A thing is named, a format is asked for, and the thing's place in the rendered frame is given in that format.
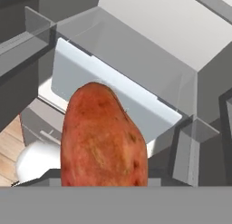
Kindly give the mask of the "reddish-brown sweet potato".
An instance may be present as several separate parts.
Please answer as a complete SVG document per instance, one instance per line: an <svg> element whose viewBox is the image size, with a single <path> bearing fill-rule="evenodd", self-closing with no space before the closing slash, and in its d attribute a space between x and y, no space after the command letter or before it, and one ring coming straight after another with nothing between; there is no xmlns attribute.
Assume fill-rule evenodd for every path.
<svg viewBox="0 0 232 224"><path fill-rule="evenodd" d="M146 186L147 146L114 91L87 83L68 103L61 140L63 186Z"/></svg>

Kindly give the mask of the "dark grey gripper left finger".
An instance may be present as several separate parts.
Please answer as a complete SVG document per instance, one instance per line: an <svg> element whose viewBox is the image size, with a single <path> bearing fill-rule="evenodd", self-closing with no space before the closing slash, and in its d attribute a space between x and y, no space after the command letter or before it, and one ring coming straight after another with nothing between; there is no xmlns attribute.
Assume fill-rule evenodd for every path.
<svg viewBox="0 0 232 224"><path fill-rule="evenodd" d="M26 182L14 182L12 187L56 187L61 185L60 170L59 169L49 169L40 178L29 180Z"/></svg>

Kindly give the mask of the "grey fridge freezer drawer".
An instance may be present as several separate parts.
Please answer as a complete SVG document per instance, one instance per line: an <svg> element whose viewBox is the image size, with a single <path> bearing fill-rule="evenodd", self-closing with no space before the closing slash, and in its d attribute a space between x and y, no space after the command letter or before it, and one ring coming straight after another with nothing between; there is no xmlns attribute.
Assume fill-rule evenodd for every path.
<svg viewBox="0 0 232 224"><path fill-rule="evenodd" d="M63 118L63 113L41 99L35 98L20 114L24 145L28 146L35 141L58 145L44 137L40 131L45 131L61 141Z"/></svg>

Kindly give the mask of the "clear fridge door bin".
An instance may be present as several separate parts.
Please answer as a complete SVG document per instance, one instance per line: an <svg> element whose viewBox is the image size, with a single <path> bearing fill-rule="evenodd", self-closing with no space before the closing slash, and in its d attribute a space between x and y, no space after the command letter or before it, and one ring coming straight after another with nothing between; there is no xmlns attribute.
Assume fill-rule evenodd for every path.
<svg viewBox="0 0 232 224"><path fill-rule="evenodd" d="M200 150L219 131L196 118L180 129L172 178L192 187L199 186Z"/></svg>
<svg viewBox="0 0 232 224"><path fill-rule="evenodd" d="M24 14L25 31L0 44L0 78L54 43L56 23L29 6Z"/></svg>

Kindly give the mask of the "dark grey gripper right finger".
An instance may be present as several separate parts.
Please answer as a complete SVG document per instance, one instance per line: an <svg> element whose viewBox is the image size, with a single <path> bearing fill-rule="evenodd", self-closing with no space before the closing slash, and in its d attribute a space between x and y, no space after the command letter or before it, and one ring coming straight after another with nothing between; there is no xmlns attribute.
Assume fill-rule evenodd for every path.
<svg viewBox="0 0 232 224"><path fill-rule="evenodd" d="M187 187L188 184L174 179L167 170L149 169L148 176L150 179L160 179L162 187Z"/></svg>

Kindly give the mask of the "pale translucent fridge drawer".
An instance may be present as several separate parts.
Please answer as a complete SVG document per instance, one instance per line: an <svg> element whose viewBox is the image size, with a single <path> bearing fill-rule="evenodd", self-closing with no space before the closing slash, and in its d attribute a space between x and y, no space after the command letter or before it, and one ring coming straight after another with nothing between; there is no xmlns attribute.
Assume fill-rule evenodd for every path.
<svg viewBox="0 0 232 224"><path fill-rule="evenodd" d="M86 83L97 82L110 87L142 133L145 142L157 139L177 124L182 115L158 97L119 73L94 55L89 56L68 41L59 38L53 60L52 90L69 101Z"/></svg>

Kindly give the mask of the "white round object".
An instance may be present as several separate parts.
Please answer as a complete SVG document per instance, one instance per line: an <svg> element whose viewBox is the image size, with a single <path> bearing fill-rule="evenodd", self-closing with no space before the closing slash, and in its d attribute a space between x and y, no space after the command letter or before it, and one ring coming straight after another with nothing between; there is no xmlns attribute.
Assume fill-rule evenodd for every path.
<svg viewBox="0 0 232 224"><path fill-rule="evenodd" d="M60 168L60 147L42 141L26 146L15 163L15 172L21 183L39 179L48 170Z"/></svg>

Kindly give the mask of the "grey fridge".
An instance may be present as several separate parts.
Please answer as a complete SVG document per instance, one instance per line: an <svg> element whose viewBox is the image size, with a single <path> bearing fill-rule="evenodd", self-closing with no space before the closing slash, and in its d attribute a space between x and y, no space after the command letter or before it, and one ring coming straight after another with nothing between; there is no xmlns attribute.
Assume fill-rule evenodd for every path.
<svg viewBox="0 0 232 224"><path fill-rule="evenodd" d="M232 88L232 25L194 0L100 0L57 34L190 116L187 141L222 143L219 97Z"/></svg>

